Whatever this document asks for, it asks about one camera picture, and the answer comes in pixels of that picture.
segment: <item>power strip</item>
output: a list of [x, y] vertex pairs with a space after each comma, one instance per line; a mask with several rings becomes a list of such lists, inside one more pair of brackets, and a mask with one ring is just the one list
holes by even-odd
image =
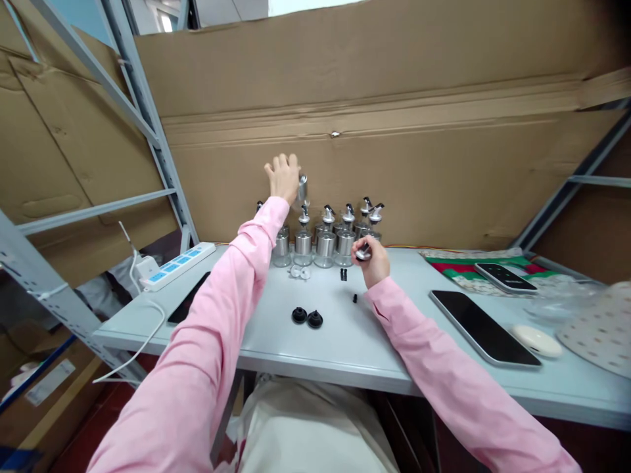
[[214, 253], [216, 249], [217, 247], [214, 243], [201, 242], [177, 258], [160, 266], [159, 272], [148, 279], [141, 279], [140, 283], [144, 286], [145, 291], [155, 292], [160, 290], [178, 276], [186, 273], [206, 256]]

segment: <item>pink sleeve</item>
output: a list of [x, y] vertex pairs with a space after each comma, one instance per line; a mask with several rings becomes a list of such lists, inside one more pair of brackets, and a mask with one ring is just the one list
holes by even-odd
[[576, 472], [559, 440], [528, 414], [391, 278], [366, 298], [439, 417], [493, 471]]
[[217, 261], [189, 316], [123, 408], [90, 472], [207, 472], [210, 447], [234, 379], [243, 331], [268, 275], [289, 212], [270, 197]]

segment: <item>white cable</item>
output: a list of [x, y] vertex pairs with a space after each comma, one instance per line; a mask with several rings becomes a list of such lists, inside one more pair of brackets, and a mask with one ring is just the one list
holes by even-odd
[[[127, 235], [127, 232], [125, 231], [125, 227], [123, 227], [123, 224], [121, 222], [119, 222], [119, 223], [120, 223], [121, 228], [123, 228], [123, 232], [125, 232], [125, 236], [127, 237], [127, 240], [131, 244], [131, 241], [129, 240], [129, 236]], [[140, 294], [142, 294], [142, 291], [140, 291], [140, 286], [138, 285], [138, 282], [133, 277], [133, 270], [134, 270], [134, 268], [136, 266], [136, 259], [138, 258], [138, 251], [136, 250], [136, 248], [134, 248], [133, 245], [131, 245], [131, 249], [133, 250], [133, 260], [131, 262], [131, 268], [129, 269], [129, 277], [131, 278], [131, 282], [133, 283], [134, 287], [138, 291], [138, 295], [140, 295]], [[136, 353], [134, 354], [133, 357], [131, 357], [125, 363], [120, 365], [118, 368], [116, 368], [114, 370], [111, 370], [108, 374], [106, 374], [106, 375], [104, 375], [104, 376], [92, 381], [93, 384], [98, 383], [98, 382], [130, 382], [132, 384], [140, 384], [141, 383], [140, 381], [126, 380], [126, 379], [122, 379], [122, 378], [121, 379], [108, 379], [108, 378], [110, 376], [112, 376], [113, 374], [115, 374], [115, 373], [119, 372], [120, 370], [122, 370], [124, 367], [129, 365], [132, 361], [134, 361], [136, 359], [136, 357], [138, 355], [140, 355], [140, 353], [145, 349], [147, 344], [151, 341], [151, 339], [158, 332], [158, 330], [160, 330], [160, 327], [162, 326], [162, 324], [164, 324], [164, 321], [166, 320], [166, 313], [164, 312], [164, 309], [162, 307], [160, 307], [157, 303], [153, 302], [152, 300], [147, 301], [147, 303], [151, 307], [155, 307], [158, 310], [158, 312], [160, 312], [160, 315], [161, 315], [160, 323], [158, 324], [158, 326], [156, 328], [153, 329], [151, 334], [145, 340], [145, 343], [142, 344], [142, 346], [138, 349], [138, 351], [136, 351]]]
[[[123, 363], [122, 365], [120, 365], [118, 368], [111, 370], [108, 374], [95, 379], [94, 381], [92, 381], [93, 384], [101, 382], [101, 381], [105, 381], [107, 378], [109, 378], [110, 376], [112, 376], [113, 374], [119, 372], [120, 370], [122, 370], [124, 367], [126, 367], [127, 365], [129, 365], [132, 361], [134, 361], [136, 359], [136, 357], [138, 355], [140, 355], [140, 353], [145, 349], [145, 347], [147, 346], [147, 344], [151, 341], [151, 339], [154, 337], [154, 335], [158, 332], [158, 330], [160, 330], [160, 327], [162, 326], [162, 324], [164, 324], [164, 321], [166, 320], [166, 313], [164, 312], [164, 309], [162, 309], [158, 304], [156, 304], [153, 301], [149, 301], [149, 305], [151, 307], [155, 307], [161, 314], [161, 318], [160, 318], [160, 323], [156, 326], [156, 328], [153, 329], [153, 331], [151, 332], [151, 334], [147, 337], [147, 339], [145, 340], [145, 343], [142, 344], [142, 346], [138, 349], [138, 351], [136, 351], [136, 353], [134, 354], [133, 357], [131, 357], [130, 359], [128, 359], [125, 363]], [[119, 379], [119, 380], [110, 380], [110, 382], [128, 382], [126, 379]]]
[[42, 292], [41, 294], [38, 294], [37, 292], [33, 292], [33, 291], [27, 291], [27, 293], [29, 293], [32, 296], [34, 296], [38, 301], [43, 301], [43, 300], [46, 300], [46, 299], [54, 296], [55, 294], [59, 294], [60, 292], [62, 292], [67, 287], [68, 287], [68, 283], [64, 282], [64, 284], [62, 284], [61, 286], [53, 289], [52, 291]]

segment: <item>black phone screen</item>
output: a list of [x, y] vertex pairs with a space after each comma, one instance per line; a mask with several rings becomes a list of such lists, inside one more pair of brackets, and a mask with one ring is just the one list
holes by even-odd
[[491, 358], [541, 366], [541, 361], [466, 295], [452, 291], [432, 291], [432, 294]]
[[171, 317], [169, 317], [169, 323], [179, 324], [186, 316], [189, 314], [189, 310], [191, 308], [191, 304], [193, 303], [193, 299], [195, 299], [195, 294], [199, 291], [199, 288], [204, 284], [204, 281], [210, 276], [210, 271], [207, 272], [202, 278], [198, 281], [193, 289], [188, 293], [188, 295], [184, 298], [182, 303], [173, 311]]
[[494, 278], [502, 281], [510, 288], [537, 290], [535, 286], [530, 284], [525, 279], [522, 279], [516, 274], [508, 271], [508, 269], [506, 269], [504, 266], [495, 263], [478, 263], [478, 266], [484, 269], [487, 273], [493, 275]]

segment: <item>right hand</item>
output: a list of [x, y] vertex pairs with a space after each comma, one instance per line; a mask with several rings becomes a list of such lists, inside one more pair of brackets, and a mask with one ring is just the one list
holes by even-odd
[[[355, 252], [359, 250], [364, 243], [370, 246], [372, 257], [368, 261], [359, 261], [355, 256]], [[390, 260], [386, 249], [381, 246], [372, 236], [365, 236], [353, 243], [352, 249], [353, 264], [359, 266], [363, 271], [363, 280], [366, 287], [370, 289], [378, 282], [383, 281], [390, 276]]]
[[295, 154], [290, 154], [289, 159], [284, 154], [274, 156], [273, 168], [271, 164], [265, 165], [265, 172], [269, 177], [269, 195], [284, 198], [289, 205], [293, 204], [298, 195], [298, 174], [300, 166]]

